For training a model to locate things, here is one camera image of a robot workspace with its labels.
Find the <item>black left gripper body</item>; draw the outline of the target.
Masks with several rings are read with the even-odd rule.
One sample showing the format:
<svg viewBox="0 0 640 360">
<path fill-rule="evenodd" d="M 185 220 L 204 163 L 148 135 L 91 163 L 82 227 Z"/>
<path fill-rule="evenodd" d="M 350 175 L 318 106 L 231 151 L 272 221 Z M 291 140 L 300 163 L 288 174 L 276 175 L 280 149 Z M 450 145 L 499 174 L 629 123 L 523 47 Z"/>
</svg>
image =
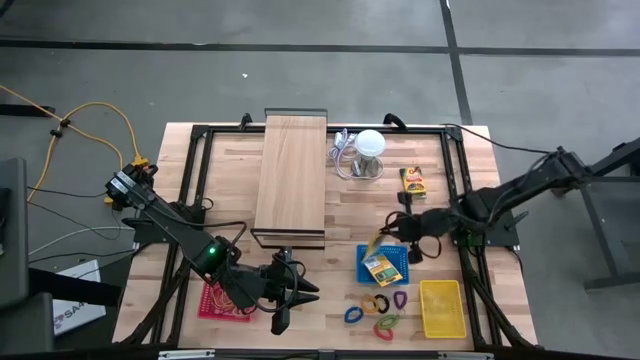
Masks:
<svg viewBox="0 0 640 360">
<path fill-rule="evenodd" d="M 294 269 L 292 248 L 283 247 L 272 255 L 269 265 L 253 269 L 263 283 L 253 304 L 267 313 L 288 313 L 298 292 L 298 272 Z"/>
</svg>

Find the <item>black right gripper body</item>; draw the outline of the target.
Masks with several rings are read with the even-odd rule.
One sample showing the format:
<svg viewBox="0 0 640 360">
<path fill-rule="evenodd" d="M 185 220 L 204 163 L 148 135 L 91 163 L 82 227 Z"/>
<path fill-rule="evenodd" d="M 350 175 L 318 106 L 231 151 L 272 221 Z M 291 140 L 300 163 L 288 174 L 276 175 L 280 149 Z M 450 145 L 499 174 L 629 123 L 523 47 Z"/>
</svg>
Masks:
<svg viewBox="0 0 640 360">
<path fill-rule="evenodd" d="M 412 195 L 398 193 L 397 199 L 404 206 L 403 211 L 393 211 L 384 222 L 384 234 L 401 242 L 417 242 L 423 237 L 439 237 L 443 235 L 443 227 L 434 218 L 434 213 L 427 211 L 422 215 L 413 215 L 411 210 Z"/>
</svg>

